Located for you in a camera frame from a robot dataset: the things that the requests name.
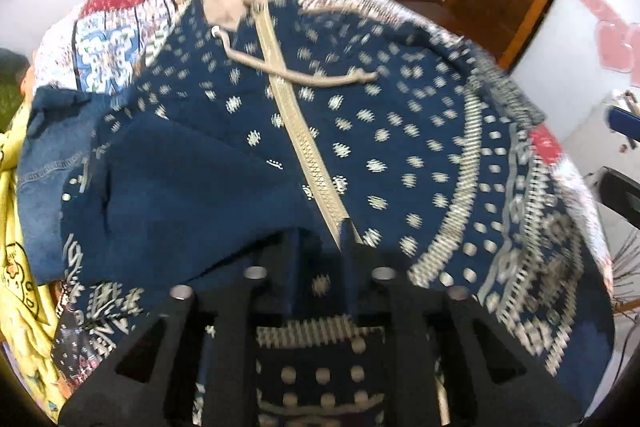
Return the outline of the navy patterned hooded jacket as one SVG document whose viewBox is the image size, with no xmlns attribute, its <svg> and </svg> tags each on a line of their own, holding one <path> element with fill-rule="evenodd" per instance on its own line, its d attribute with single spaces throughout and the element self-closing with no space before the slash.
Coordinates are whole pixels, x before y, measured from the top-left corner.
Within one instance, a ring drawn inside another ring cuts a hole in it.
<svg viewBox="0 0 640 427">
<path fill-rule="evenodd" d="M 222 287 L 304 230 L 320 245 L 292 317 L 257 331 L 255 426 L 388 426 L 384 329 L 347 309 L 349 220 L 414 285 L 469 291 L 581 421 L 613 317 L 550 146 L 473 43 L 299 0 L 191 0 L 64 185 L 53 360 L 70 398 L 172 288 Z"/>
</svg>

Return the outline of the yellow duck fleece blanket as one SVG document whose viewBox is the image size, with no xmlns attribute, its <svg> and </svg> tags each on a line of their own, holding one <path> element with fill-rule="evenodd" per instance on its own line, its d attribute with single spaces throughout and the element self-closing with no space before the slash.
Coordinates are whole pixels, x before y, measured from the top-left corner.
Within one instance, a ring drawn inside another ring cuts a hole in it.
<svg viewBox="0 0 640 427">
<path fill-rule="evenodd" d="M 30 397 L 52 423 L 65 403 L 51 359 L 58 317 L 47 285 L 32 276 L 17 211 L 17 165 L 29 116 L 22 103 L 1 135 L 1 336 Z"/>
</svg>

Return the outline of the blue denim jeans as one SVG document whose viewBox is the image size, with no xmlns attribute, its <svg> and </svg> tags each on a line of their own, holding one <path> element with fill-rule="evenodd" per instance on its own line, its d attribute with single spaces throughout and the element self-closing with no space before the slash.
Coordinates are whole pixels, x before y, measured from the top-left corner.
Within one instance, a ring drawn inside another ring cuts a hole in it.
<svg viewBox="0 0 640 427">
<path fill-rule="evenodd" d="M 30 271 L 39 285 L 62 279 L 61 208 L 65 182 L 88 156 L 96 121 L 108 111 L 107 94 L 41 87 L 17 165 L 17 207 Z"/>
</svg>

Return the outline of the colourful patchwork bedspread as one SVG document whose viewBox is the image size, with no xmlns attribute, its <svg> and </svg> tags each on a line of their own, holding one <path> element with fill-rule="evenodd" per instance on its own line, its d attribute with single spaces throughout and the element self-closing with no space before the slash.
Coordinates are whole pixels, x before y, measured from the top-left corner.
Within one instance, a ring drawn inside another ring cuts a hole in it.
<svg viewBox="0 0 640 427">
<path fill-rule="evenodd" d="M 472 44 L 437 23 L 426 0 L 299 0 L 318 13 L 337 9 L 397 25 L 415 23 L 450 51 Z M 191 0 L 87 0 L 53 24 L 35 55 L 32 95 L 41 87 L 118 95 L 156 59 Z"/>
</svg>

